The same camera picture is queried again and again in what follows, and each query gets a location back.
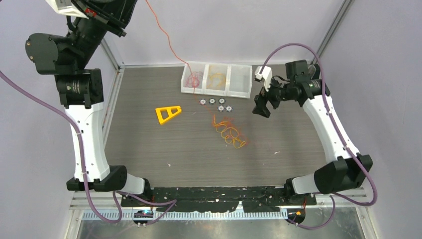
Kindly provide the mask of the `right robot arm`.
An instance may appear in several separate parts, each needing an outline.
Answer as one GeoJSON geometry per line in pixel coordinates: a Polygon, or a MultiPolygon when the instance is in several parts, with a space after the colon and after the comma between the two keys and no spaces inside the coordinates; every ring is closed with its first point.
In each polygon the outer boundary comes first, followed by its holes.
{"type": "Polygon", "coordinates": [[[331,194],[356,189],[366,179],[365,173],[373,165],[370,155],[363,155],[351,142],[339,122],[330,91],[320,78],[320,69],[309,66],[306,60],[286,64],[287,77],[273,75],[268,66],[255,70],[255,80],[263,84],[254,97],[253,113],[269,118],[270,103],[276,109],[281,102],[295,101],[313,123],[322,143],[326,165],[306,176],[289,178],[284,187],[284,198],[297,204],[304,194],[331,194]]]}

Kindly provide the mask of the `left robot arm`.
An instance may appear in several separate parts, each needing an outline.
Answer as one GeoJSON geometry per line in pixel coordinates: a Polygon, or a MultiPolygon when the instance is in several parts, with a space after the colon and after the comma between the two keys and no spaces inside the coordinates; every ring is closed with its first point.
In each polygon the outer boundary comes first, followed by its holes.
{"type": "Polygon", "coordinates": [[[67,18],[65,36],[34,33],[25,44],[28,58],[41,75],[55,78],[62,114],[70,121],[75,152],[74,176],[69,191],[133,194],[141,206],[152,202],[150,183],[133,176],[123,165],[109,165],[103,136],[104,92],[100,69],[87,64],[104,36],[125,36],[134,0],[51,0],[56,13],[67,18]]]}

